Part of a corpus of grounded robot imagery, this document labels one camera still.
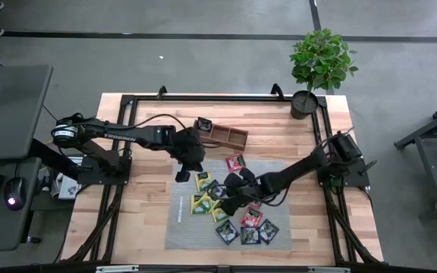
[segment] gray floor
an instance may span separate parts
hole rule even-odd
[[[317,4],[322,26],[335,33],[437,36],[437,1]],[[313,30],[311,19],[307,0],[12,0],[0,13],[0,25],[8,30],[116,33],[305,34]],[[294,93],[301,86],[290,76],[293,43],[1,38],[0,62],[53,65],[47,107],[57,117],[76,111],[90,116],[103,92],[156,92],[161,85],[170,92],[267,93],[279,83]],[[385,261],[437,269],[437,222],[421,224],[417,218],[431,196],[419,156],[414,147],[399,152],[392,145],[437,110],[437,43],[355,42],[351,48],[359,52],[360,70],[335,92],[347,95],[364,156],[379,162],[369,176]],[[43,113],[37,137],[48,140],[52,126]],[[68,213],[42,216],[35,232],[43,243],[0,253],[0,266],[53,261],[68,219]]]

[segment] wooden table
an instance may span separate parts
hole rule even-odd
[[[97,118],[116,122],[120,93],[102,94]],[[345,96],[326,96],[332,131],[352,127]],[[245,154],[257,158],[280,158],[294,163],[310,154],[316,145],[311,118],[293,119],[289,102],[139,102],[136,123],[153,115],[175,115],[191,126],[197,116],[216,124],[249,131]],[[322,139],[325,139],[322,114],[318,111]],[[179,125],[173,119],[157,118],[151,124]],[[96,140],[106,149],[111,140]],[[130,183],[124,188],[115,237],[112,263],[176,265],[334,265],[325,198],[317,185],[316,172],[293,182],[288,196],[292,250],[238,251],[165,249],[173,163],[166,152],[152,152],[138,145],[133,150]],[[224,159],[237,151],[207,149],[206,157]],[[346,188],[351,227],[369,251],[382,260],[373,212],[365,193]],[[68,228],[62,258],[75,253],[96,225],[102,186],[91,186],[80,193]],[[106,232],[101,253],[105,249]],[[344,235],[339,231],[344,257]]]

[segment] potted plant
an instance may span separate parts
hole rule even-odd
[[[296,83],[306,83],[307,90],[296,92],[291,99],[291,115],[296,119],[303,119],[316,111],[318,99],[311,93],[313,89],[339,89],[341,82],[349,73],[352,77],[358,67],[348,51],[348,44],[340,35],[333,35],[331,30],[315,30],[308,33],[304,41],[293,45],[294,54],[290,55],[294,62],[291,72]]]

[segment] gray mat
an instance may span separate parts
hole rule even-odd
[[[252,160],[245,157],[247,167],[256,175],[268,171],[280,171],[285,168],[285,163],[274,160]],[[211,171],[212,178],[223,184],[225,177],[229,174],[225,161],[205,160],[203,163],[204,171]],[[181,169],[176,164],[173,172]],[[196,191],[195,174],[192,172],[190,180],[185,183],[172,183],[170,211],[168,216],[168,228],[166,229],[166,249],[234,249],[234,250],[271,250],[271,249],[292,249],[291,230],[289,224],[288,201],[279,207],[270,207],[262,205],[263,219],[269,219],[273,224],[278,226],[280,231],[269,244],[261,242],[260,245],[241,245],[241,239],[236,238],[230,245],[226,245],[215,229],[223,222],[215,223],[212,215],[191,215],[190,198],[192,194],[198,194]],[[182,213],[179,219],[180,198],[182,197]],[[282,195],[278,196],[275,202],[281,200]],[[237,231],[241,231],[241,219],[244,216],[246,208],[240,208],[234,217],[229,218]]]

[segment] computer mouse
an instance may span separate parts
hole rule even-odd
[[[12,211],[20,210],[27,201],[27,192],[24,188],[24,178],[13,177],[8,180],[3,189],[5,203]]]

